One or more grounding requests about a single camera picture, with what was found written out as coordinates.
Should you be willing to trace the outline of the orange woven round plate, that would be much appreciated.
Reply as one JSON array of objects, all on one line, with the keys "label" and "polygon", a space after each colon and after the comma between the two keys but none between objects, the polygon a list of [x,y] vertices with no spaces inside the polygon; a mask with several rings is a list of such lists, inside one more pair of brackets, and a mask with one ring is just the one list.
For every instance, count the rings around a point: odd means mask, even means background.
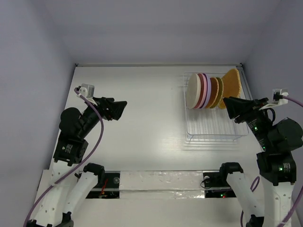
[{"label": "orange woven round plate", "polygon": [[217,98],[218,92],[219,92],[218,79],[215,77],[211,77],[210,81],[211,81],[211,95],[210,95],[208,104],[206,105],[206,108],[210,108],[214,104],[214,102]]}]

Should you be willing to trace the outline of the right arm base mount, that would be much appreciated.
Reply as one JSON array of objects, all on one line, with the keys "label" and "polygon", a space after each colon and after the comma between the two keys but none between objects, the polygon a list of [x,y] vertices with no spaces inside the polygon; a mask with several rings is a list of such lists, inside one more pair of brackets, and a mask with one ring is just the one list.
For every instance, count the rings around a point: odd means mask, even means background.
[{"label": "right arm base mount", "polygon": [[203,172],[200,186],[204,189],[205,198],[236,198],[233,189],[219,172]]}]

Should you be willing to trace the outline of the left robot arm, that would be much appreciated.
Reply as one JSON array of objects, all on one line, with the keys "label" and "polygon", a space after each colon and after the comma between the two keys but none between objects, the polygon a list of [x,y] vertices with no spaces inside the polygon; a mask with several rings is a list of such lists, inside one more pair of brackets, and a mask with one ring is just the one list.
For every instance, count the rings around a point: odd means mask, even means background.
[{"label": "left robot arm", "polygon": [[127,102],[77,96],[87,108],[81,113],[70,107],[61,113],[49,186],[29,211],[25,227],[72,227],[73,217],[91,189],[105,181],[103,166],[85,162],[101,142],[103,121],[119,120]]}]

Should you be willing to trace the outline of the orange woven rectangular tray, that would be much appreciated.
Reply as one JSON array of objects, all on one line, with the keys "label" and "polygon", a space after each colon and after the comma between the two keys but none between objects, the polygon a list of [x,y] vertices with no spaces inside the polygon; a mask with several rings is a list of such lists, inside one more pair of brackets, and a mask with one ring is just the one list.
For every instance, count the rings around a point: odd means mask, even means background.
[{"label": "orange woven rectangular tray", "polygon": [[223,98],[228,97],[236,97],[240,98],[241,95],[241,79],[240,79],[240,73],[237,69],[231,69],[229,70],[223,77],[223,97],[220,103],[218,104],[218,107],[220,109],[225,109],[225,103],[223,101]]}]

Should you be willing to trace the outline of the cream round plate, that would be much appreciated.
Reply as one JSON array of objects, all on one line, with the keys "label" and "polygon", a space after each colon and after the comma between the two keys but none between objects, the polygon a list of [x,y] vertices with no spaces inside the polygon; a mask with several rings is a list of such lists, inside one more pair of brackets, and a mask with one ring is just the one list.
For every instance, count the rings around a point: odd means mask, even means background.
[{"label": "cream round plate", "polygon": [[193,73],[187,82],[186,104],[188,109],[193,109],[200,98],[201,80],[198,74]]}]

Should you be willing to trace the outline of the pink round plate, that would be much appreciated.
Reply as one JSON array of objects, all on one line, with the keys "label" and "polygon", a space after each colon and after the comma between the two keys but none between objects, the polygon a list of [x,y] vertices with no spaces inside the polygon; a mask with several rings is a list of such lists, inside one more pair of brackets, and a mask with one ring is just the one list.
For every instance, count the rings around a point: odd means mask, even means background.
[{"label": "pink round plate", "polygon": [[200,89],[200,96],[199,96],[199,100],[196,104],[196,106],[194,107],[195,109],[201,108],[204,104],[204,101],[206,99],[206,93],[207,93],[207,79],[205,78],[205,76],[201,73],[197,74],[200,78],[200,83],[201,83],[201,89]]}]

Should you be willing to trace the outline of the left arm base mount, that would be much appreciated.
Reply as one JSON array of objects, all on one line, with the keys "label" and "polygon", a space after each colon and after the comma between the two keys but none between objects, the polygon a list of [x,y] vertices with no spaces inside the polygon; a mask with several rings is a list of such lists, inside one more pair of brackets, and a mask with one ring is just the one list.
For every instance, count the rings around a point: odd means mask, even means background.
[{"label": "left arm base mount", "polygon": [[91,189],[86,199],[119,199],[120,172],[105,172],[102,182]]}]

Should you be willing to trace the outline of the yellow-green woven round plate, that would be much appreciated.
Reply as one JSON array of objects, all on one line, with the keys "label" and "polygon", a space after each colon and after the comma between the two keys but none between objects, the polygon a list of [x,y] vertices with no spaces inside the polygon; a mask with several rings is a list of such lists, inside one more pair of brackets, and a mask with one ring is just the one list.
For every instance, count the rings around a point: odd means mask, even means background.
[{"label": "yellow-green woven round plate", "polygon": [[217,81],[218,81],[218,95],[216,97],[215,102],[213,103],[213,105],[210,107],[211,109],[215,108],[216,106],[218,106],[218,104],[221,102],[222,97],[223,97],[223,80],[220,77],[216,77]]}]

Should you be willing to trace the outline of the lilac round plate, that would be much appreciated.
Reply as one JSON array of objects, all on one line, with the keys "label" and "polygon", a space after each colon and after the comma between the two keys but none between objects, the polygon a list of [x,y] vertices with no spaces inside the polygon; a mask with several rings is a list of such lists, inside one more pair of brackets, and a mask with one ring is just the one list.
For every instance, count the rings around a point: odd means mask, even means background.
[{"label": "lilac round plate", "polygon": [[204,101],[201,108],[206,108],[206,106],[208,105],[210,96],[211,96],[211,81],[210,81],[210,78],[205,73],[203,73],[203,75],[204,75],[204,77],[206,78],[206,81],[207,81],[207,93],[206,93],[205,101]]}]

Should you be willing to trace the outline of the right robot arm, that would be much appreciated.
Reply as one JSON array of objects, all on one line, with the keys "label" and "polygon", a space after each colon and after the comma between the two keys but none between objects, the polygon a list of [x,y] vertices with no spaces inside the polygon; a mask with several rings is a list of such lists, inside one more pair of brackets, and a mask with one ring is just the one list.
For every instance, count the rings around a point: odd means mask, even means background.
[{"label": "right robot arm", "polygon": [[264,190],[264,205],[261,206],[250,189],[239,163],[223,163],[218,173],[222,185],[234,191],[248,227],[289,227],[303,194],[292,202],[296,182],[296,163],[292,151],[303,145],[303,129],[294,120],[285,118],[274,124],[267,110],[267,98],[245,100],[236,97],[223,99],[230,119],[235,123],[245,122],[262,148],[257,154],[257,164]]}]

